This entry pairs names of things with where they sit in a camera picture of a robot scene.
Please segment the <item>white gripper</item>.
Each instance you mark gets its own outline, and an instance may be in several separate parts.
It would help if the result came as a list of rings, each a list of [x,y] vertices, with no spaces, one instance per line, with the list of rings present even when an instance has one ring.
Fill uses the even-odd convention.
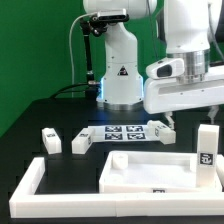
[[[190,84],[178,82],[184,71],[181,58],[164,58],[146,68],[144,109],[149,114],[164,113],[171,130],[173,111],[211,106],[208,117],[214,123],[218,105],[224,104],[224,65],[211,67],[202,81]]]

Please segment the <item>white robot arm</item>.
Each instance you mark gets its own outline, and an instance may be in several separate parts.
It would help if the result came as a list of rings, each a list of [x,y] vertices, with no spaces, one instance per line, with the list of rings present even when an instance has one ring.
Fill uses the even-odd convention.
[[[124,23],[156,11],[159,0],[83,0],[90,30],[105,36],[106,73],[100,105],[118,109],[142,103],[168,120],[174,111],[208,107],[214,118],[224,104],[224,65],[209,64],[210,45],[224,22],[224,0],[164,0],[156,18],[166,57],[138,73],[137,39]]]

